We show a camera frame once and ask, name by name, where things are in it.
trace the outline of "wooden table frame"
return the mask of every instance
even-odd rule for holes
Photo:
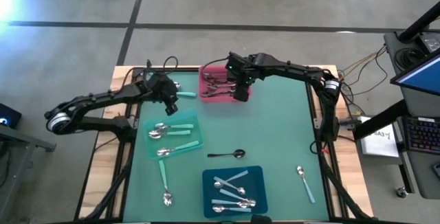
[[[333,73],[333,75],[337,76],[336,67],[334,65],[316,65],[316,67],[328,69]],[[111,90],[115,91],[121,87],[126,73],[131,68],[133,67],[118,66],[115,68],[111,81]],[[180,67],[179,70],[187,71],[195,70],[197,68],[198,66],[185,66]],[[133,80],[132,74],[129,74],[126,84],[131,82],[130,79]],[[313,90],[310,89],[310,87],[307,87],[307,93],[311,107],[311,116],[313,118],[320,118],[319,101],[316,95],[314,94]],[[138,111],[139,109],[137,108],[137,105],[127,106],[125,104],[117,104],[105,108],[103,117],[113,118],[117,115],[125,115],[133,120],[132,117],[137,117]],[[336,116],[340,120],[349,116],[347,106],[342,96],[339,98],[339,102],[336,106]],[[353,138],[351,131],[341,130],[339,135]],[[110,132],[99,132],[95,147],[105,143],[113,137],[114,135]],[[129,157],[132,158],[133,151],[133,146],[130,144],[117,143],[115,141],[92,153],[89,169],[87,171],[74,220],[85,217],[96,207],[109,189],[111,182],[127,162],[127,159]],[[369,216],[372,216],[373,211],[371,209],[369,196],[366,191],[365,181],[355,143],[344,138],[338,138],[334,144],[329,145],[328,151],[329,154],[326,156],[327,163],[332,167],[336,177],[342,180],[342,185],[351,195],[353,200],[360,206],[362,211],[367,213]],[[345,204],[341,202],[341,198],[331,182],[328,181],[325,176],[323,176],[323,180],[329,216],[340,216],[342,218],[354,217],[349,210],[347,211]],[[114,199],[114,204],[111,204],[111,209],[113,209],[113,211],[109,212],[107,210],[101,216],[101,218],[122,218],[127,189],[128,184],[123,182],[118,188],[118,192]]]

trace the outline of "pink tray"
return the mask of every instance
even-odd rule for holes
[[[226,68],[224,65],[212,65],[212,66],[207,66],[204,69],[204,73],[209,73],[209,74],[214,74],[215,76],[221,76],[224,77],[226,80]],[[219,96],[214,96],[214,97],[209,97],[209,98],[205,98],[202,96],[202,93],[207,91],[208,88],[208,83],[204,80],[204,78],[201,75],[201,67],[199,68],[199,98],[201,99],[201,101],[203,102],[238,102],[238,100],[235,100],[232,96],[228,96],[226,94],[223,95],[219,95]],[[249,98],[251,96],[251,89],[249,87],[248,90],[249,93]]]

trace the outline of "paper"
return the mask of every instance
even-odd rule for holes
[[[365,122],[369,119],[369,117],[358,118],[358,120],[361,122]],[[362,138],[360,141],[362,145],[362,152],[365,155],[399,157],[392,124],[381,128],[365,138]]]

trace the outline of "gray floor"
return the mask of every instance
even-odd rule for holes
[[[134,1],[13,0],[8,12],[0,12],[0,20],[128,23]],[[437,1],[143,0],[137,22],[402,28]],[[432,26],[440,27],[440,22]],[[0,27],[0,102],[23,113],[21,131],[58,144],[53,154],[39,151],[34,155],[11,223],[73,218],[96,133],[53,135],[44,128],[43,114],[77,95],[105,91],[124,33],[125,29],[113,28]],[[383,43],[382,34],[135,30],[125,65],[144,65],[147,58],[160,65],[170,55],[177,56],[181,65],[200,65],[233,51],[243,55],[266,52],[295,63],[344,68]],[[379,63],[393,75],[386,54]],[[353,91],[368,89],[383,75],[372,63]],[[368,114],[376,114],[400,100],[399,88],[387,82],[355,102]],[[97,110],[92,115],[101,113]],[[393,188],[402,185],[397,166],[379,165],[365,156],[361,162],[376,217],[438,223],[440,201],[425,200],[419,194],[406,199],[394,195]]]

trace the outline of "black spoon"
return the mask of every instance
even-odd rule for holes
[[[243,158],[245,156],[246,152],[243,149],[237,149],[231,154],[208,154],[208,157],[220,157],[220,156],[228,156],[228,155],[234,155],[237,159]]]

